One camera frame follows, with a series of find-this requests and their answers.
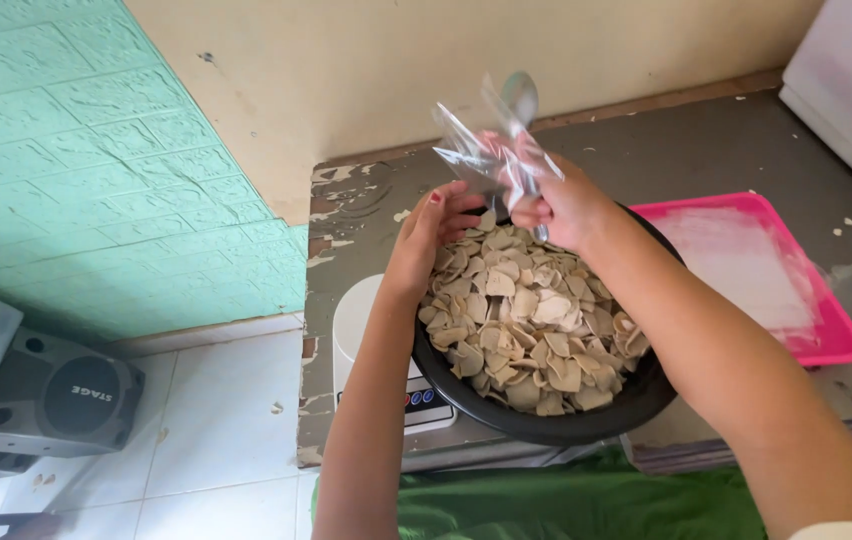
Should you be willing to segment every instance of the pink plastic tray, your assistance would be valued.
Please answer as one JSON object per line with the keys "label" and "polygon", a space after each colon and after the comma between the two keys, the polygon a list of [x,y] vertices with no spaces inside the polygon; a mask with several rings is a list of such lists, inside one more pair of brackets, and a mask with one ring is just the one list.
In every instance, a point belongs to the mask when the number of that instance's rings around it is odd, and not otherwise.
{"label": "pink plastic tray", "polygon": [[732,193],[632,206],[636,214],[649,220],[659,219],[669,211],[685,208],[735,209],[754,217],[765,227],[776,230],[777,234],[774,235],[773,241],[778,244],[780,253],[797,256],[805,262],[809,284],[815,297],[820,299],[818,308],[821,322],[816,325],[815,342],[808,339],[794,342],[790,340],[785,343],[786,348],[804,366],[852,362],[852,321],[819,276],[816,267],[806,258],[802,248],[796,243],[772,204],[764,197],[753,193]]}

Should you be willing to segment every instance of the hand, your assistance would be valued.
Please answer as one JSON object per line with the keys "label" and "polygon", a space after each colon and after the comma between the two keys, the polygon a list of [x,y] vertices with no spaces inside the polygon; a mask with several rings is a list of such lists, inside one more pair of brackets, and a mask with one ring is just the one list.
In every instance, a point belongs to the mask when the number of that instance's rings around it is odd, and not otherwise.
{"label": "hand", "polygon": [[463,212],[481,207],[482,196],[467,194],[465,181],[441,185],[427,193],[406,217],[385,269],[383,287],[419,302],[435,263],[435,250],[465,237],[480,217]]}
{"label": "hand", "polygon": [[549,227],[549,242],[580,251],[588,235],[600,230],[600,220],[612,201],[562,155],[550,158],[566,176],[564,181],[540,181],[541,199],[524,198],[512,210],[512,222],[524,229],[543,224]]}

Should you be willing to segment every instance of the metal spoon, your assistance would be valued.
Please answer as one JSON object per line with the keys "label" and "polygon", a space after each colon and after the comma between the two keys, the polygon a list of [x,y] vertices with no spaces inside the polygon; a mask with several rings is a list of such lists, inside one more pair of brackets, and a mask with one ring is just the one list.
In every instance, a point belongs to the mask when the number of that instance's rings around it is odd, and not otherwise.
{"label": "metal spoon", "polygon": [[[500,97],[512,115],[519,121],[521,126],[516,126],[516,133],[519,130],[528,128],[529,124],[536,117],[536,112],[539,111],[539,91],[536,90],[536,83],[529,77],[525,71],[517,71],[509,76],[503,84],[503,90],[500,92]],[[535,178],[532,178],[526,172],[521,172],[523,190],[529,197],[539,197],[539,184]],[[549,240],[549,228],[545,225],[537,225],[532,230],[532,237],[537,242],[545,242]]]}

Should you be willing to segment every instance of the table surface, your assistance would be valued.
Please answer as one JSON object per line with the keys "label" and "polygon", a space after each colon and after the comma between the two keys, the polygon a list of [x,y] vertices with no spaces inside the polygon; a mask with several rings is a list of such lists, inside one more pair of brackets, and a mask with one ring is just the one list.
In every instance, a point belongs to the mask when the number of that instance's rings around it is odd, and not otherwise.
{"label": "table surface", "polygon": [[[776,93],[768,89],[587,120],[542,129],[535,137],[625,205],[753,190],[772,203],[807,257],[828,273],[852,264],[852,227],[843,225],[844,218],[852,219],[852,171]],[[319,169],[313,176],[300,466],[321,462],[334,414],[331,335],[339,299],[359,280],[384,271],[403,212],[423,193],[454,179],[428,149]],[[836,237],[836,228],[845,233]],[[825,366],[811,377],[840,416],[852,419],[852,364]],[[634,452],[716,441],[703,447],[707,453],[724,446],[717,439],[682,399],[624,437]],[[515,458],[542,448],[460,415],[449,428],[407,436],[404,469]]]}

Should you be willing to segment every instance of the green brick wallpaper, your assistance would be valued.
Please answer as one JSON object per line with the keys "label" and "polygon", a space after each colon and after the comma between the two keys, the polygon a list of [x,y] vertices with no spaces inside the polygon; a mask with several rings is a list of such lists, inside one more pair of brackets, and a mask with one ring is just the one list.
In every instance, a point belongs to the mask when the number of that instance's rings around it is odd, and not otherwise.
{"label": "green brick wallpaper", "polygon": [[276,219],[125,6],[0,0],[0,300],[87,343],[303,308]]}

